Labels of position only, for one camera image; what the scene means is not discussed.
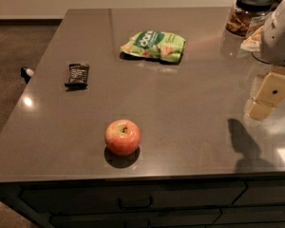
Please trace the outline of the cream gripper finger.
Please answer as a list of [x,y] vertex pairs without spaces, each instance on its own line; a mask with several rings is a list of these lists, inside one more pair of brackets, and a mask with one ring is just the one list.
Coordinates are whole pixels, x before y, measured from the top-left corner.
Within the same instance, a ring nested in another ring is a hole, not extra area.
[[285,100],[285,67],[274,67],[266,75],[258,75],[247,102],[247,116],[263,121]]

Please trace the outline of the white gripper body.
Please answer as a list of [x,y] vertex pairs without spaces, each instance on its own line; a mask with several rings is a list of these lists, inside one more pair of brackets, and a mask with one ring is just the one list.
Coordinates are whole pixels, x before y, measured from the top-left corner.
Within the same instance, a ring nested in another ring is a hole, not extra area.
[[270,64],[285,66],[285,0],[264,24],[260,54],[262,59]]

